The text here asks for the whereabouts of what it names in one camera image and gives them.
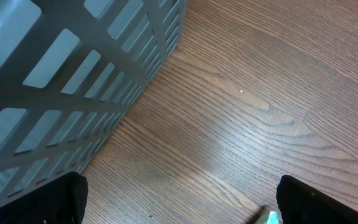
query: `wooden floor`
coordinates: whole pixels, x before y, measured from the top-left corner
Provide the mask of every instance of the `wooden floor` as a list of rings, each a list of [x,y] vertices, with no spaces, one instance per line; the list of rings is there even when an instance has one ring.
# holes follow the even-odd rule
[[[84,223],[247,223],[283,174],[358,210],[358,0],[189,0]]]

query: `brown wood surface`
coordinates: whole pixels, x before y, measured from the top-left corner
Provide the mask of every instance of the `brown wood surface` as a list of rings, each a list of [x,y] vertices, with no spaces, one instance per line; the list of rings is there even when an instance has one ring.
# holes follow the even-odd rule
[[[283,174],[358,210],[358,0],[189,0],[85,170],[84,223],[244,223]]]

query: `plastic crate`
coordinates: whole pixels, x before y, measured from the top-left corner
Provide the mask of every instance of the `plastic crate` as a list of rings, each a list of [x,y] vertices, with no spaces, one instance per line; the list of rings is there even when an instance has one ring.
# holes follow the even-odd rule
[[[0,207],[81,172],[175,48],[185,0],[0,0]]]

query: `green object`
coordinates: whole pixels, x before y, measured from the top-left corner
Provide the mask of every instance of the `green object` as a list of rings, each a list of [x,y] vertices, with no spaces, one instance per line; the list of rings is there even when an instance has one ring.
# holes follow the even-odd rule
[[[279,224],[277,212],[269,212],[267,215],[262,215],[255,224]]]

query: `brown object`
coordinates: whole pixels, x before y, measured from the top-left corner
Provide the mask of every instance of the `brown object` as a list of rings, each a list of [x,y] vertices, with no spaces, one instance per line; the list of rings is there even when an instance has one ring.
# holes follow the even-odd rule
[[[244,223],[283,174],[358,211],[358,1],[189,0],[85,170],[84,223]]]

